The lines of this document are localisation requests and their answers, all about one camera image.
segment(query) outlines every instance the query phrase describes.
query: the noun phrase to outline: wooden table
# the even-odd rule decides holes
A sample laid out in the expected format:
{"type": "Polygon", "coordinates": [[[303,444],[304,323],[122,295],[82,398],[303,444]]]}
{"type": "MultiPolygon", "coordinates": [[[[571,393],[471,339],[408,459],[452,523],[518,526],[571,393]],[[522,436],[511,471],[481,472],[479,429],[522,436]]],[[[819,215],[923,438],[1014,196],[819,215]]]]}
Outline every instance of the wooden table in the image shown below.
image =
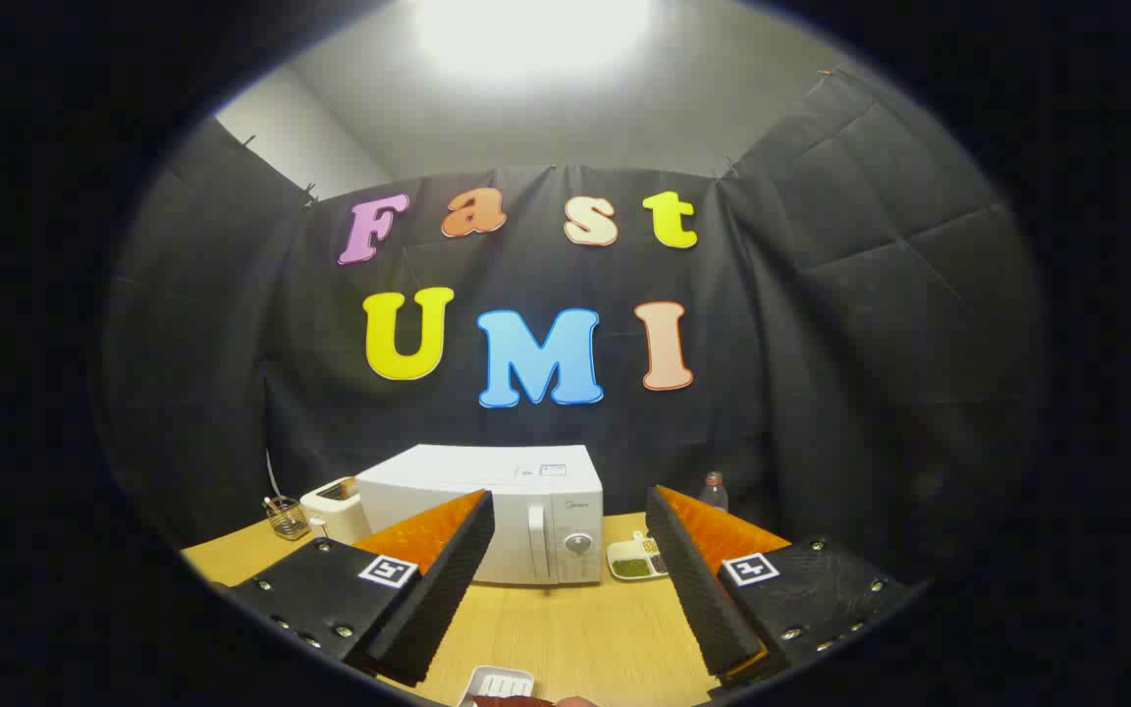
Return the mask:
{"type": "MultiPolygon", "coordinates": [[[[606,516],[603,545],[645,527],[644,514],[606,516]]],[[[182,553],[204,577],[234,586],[307,541],[282,540],[265,520],[182,553]]],[[[475,666],[526,671],[535,675],[535,697],[579,695],[599,707],[691,706],[718,687],[670,578],[623,583],[608,571],[592,585],[472,584],[426,680],[414,689],[388,682],[451,706],[475,666]]]]}

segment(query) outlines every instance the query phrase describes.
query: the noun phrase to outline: microwave control knob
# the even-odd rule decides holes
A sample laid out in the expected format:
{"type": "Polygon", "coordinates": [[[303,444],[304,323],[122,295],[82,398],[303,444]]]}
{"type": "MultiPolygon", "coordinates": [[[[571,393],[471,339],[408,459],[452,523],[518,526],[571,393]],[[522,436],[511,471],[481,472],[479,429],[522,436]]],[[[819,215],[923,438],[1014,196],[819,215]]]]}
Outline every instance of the microwave control knob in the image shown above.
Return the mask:
{"type": "Polygon", "coordinates": [[[570,534],[566,537],[566,550],[575,552],[575,554],[584,554],[584,552],[592,550],[592,536],[585,532],[570,534]]]}

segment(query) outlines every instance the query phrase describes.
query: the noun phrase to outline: blue letter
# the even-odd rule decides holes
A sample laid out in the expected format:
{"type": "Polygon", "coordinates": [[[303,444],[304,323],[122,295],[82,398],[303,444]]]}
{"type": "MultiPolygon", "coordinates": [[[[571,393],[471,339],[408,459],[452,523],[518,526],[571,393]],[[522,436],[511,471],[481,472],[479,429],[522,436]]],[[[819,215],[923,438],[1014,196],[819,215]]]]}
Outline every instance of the blue letter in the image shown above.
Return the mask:
{"type": "Polygon", "coordinates": [[[487,335],[487,389],[481,393],[480,405],[517,405],[510,369],[536,406],[547,393],[553,371],[556,371],[553,400],[561,406],[584,406],[605,397],[592,370],[592,330],[599,321],[601,317],[590,309],[562,310],[539,346],[521,314],[508,309],[480,314],[480,329],[487,335]]]}

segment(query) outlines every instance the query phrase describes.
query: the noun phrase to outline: white wall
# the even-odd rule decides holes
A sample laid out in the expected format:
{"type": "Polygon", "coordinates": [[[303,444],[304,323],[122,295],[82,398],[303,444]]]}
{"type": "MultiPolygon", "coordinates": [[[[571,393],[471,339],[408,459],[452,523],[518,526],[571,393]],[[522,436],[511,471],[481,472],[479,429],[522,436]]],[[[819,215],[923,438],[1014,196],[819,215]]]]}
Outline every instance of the white wall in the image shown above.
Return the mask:
{"type": "Polygon", "coordinates": [[[301,189],[317,182],[314,197],[329,198],[390,181],[291,67],[266,75],[243,90],[216,120],[248,148],[301,189]]]}

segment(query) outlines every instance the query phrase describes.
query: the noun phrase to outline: microwave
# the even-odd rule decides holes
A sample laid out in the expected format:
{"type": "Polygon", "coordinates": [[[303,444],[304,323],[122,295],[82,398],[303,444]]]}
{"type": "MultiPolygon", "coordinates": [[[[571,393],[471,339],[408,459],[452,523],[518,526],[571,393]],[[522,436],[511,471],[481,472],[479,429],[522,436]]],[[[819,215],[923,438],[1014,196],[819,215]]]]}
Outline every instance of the microwave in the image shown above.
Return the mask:
{"type": "Polygon", "coordinates": [[[581,443],[449,447],[418,443],[355,475],[369,523],[380,532],[476,489],[491,492],[494,534],[474,581],[601,581],[601,478],[581,443]]]}

